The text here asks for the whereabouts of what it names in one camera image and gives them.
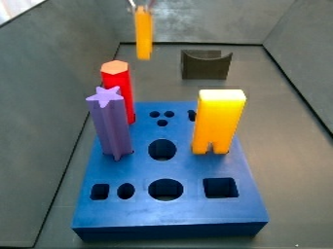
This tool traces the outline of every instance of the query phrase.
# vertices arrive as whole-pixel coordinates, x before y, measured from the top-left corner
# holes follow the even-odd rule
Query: yellow rectangular block
[[[204,154],[210,144],[215,154],[229,152],[242,116],[246,95],[239,89],[202,89],[192,135],[192,153]]]
[[[150,59],[152,52],[152,16],[143,6],[135,12],[136,56]]]

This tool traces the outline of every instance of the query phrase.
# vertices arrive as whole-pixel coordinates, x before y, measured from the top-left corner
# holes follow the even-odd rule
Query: rectangular hole
[[[92,200],[105,199],[110,195],[110,185],[108,184],[95,184],[91,189],[89,198]]]
[[[203,179],[206,198],[231,198],[238,197],[238,190],[234,179],[206,178]]]

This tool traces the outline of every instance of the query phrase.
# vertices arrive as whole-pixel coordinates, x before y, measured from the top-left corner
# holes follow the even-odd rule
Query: gray block
[[[221,56],[221,51],[182,51],[182,79],[225,80],[233,53]]]
[[[333,132],[333,2],[298,0],[263,46]]]
[[[47,1],[0,28],[0,246],[33,245],[60,185],[119,45],[100,13],[95,1]]]

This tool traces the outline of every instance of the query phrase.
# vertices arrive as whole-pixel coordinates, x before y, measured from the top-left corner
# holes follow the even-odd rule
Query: purple star prism
[[[96,94],[85,98],[95,124],[103,153],[114,155],[115,160],[132,153],[124,100],[119,87],[96,88]]]

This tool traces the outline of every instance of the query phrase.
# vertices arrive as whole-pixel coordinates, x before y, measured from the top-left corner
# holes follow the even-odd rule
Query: small round hole
[[[172,179],[160,179],[148,187],[150,196],[160,201],[171,201],[183,194],[182,184]]]
[[[170,160],[176,152],[175,145],[167,139],[155,140],[148,147],[148,154],[154,160]]]
[[[166,120],[158,120],[158,126],[167,126]]]
[[[166,112],[164,112],[164,116],[166,116],[167,118],[171,118],[171,117],[174,116],[174,112],[166,111]]]
[[[151,118],[156,118],[156,117],[160,116],[160,113],[154,111],[154,112],[150,113],[150,116],[151,116]]]
[[[122,199],[130,199],[135,193],[134,186],[130,183],[124,183],[119,186],[118,195]]]

